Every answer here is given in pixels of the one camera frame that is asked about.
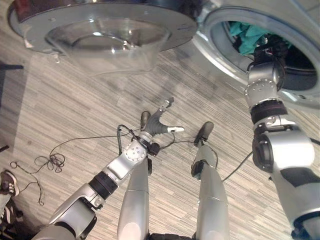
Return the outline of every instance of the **washing machine door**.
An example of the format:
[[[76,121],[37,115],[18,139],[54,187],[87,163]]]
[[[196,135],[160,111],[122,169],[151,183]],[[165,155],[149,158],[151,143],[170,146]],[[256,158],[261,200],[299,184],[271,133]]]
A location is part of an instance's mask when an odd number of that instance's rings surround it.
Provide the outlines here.
[[[318,0],[210,0],[192,43],[242,91],[253,55],[239,50],[235,24],[278,35],[291,46],[280,97],[288,107],[320,110],[320,2]]]
[[[191,40],[195,0],[14,0],[11,28],[26,48],[66,56],[89,75],[151,70],[159,51]]]

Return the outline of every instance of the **black joint band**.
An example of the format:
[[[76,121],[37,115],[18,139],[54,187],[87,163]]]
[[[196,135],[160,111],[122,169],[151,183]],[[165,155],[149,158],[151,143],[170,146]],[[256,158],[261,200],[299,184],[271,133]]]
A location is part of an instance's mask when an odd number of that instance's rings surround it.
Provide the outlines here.
[[[310,213],[307,213],[305,215],[302,215],[302,216],[298,217],[293,222],[293,226],[295,228],[299,228],[304,221],[309,220],[309,219],[313,219],[313,218],[320,218],[320,211],[310,212]]]
[[[103,171],[99,172],[89,185],[106,200],[117,188],[118,185]]]
[[[251,109],[251,120],[253,124],[256,124],[261,119],[270,116],[287,114],[287,109],[282,101],[270,100],[262,102]]]
[[[74,237],[76,237],[76,232],[75,230],[67,223],[65,223],[64,221],[58,221],[57,223],[54,224],[55,226],[59,226],[59,227],[63,227],[65,229],[67,229],[70,233],[72,233],[72,235]]]

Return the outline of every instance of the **sneaker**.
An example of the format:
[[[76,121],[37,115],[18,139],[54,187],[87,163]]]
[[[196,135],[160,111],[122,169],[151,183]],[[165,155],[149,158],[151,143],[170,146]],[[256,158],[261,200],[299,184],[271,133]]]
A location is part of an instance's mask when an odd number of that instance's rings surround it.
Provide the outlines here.
[[[17,218],[17,207],[12,200],[12,198],[8,201],[8,203],[4,207],[3,211],[3,220],[8,224],[13,224]]]
[[[19,194],[19,188],[15,175],[9,170],[4,170],[0,173],[1,176],[1,193],[7,193],[11,196]]]

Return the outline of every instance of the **silver robot leg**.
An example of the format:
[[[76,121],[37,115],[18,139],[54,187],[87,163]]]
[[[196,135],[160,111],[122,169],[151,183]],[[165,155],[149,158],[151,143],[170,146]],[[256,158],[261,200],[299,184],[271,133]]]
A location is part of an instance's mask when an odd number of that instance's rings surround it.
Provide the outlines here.
[[[149,234],[148,159],[132,172],[121,207],[117,239],[145,240]]]
[[[209,146],[200,142],[194,162],[203,162],[195,239],[228,240],[228,200],[216,170],[217,158]]]

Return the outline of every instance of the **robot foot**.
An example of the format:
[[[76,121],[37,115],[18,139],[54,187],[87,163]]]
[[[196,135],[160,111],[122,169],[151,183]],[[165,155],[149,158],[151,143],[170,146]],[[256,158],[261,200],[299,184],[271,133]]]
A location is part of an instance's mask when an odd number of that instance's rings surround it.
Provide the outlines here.
[[[206,123],[204,123],[202,125],[202,127],[200,128],[198,134],[196,135],[193,144],[198,147],[199,142],[201,141],[202,145],[203,142],[206,142],[210,133],[212,132],[212,130],[214,129],[214,123],[211,121],[207,121]]]
[[[151,114],[148,111],[144,111],[144,112],[141,113],[141,118],[140,118],[141,129],[144,129],[144,127],[146,126],[150,116],[151,116]]]

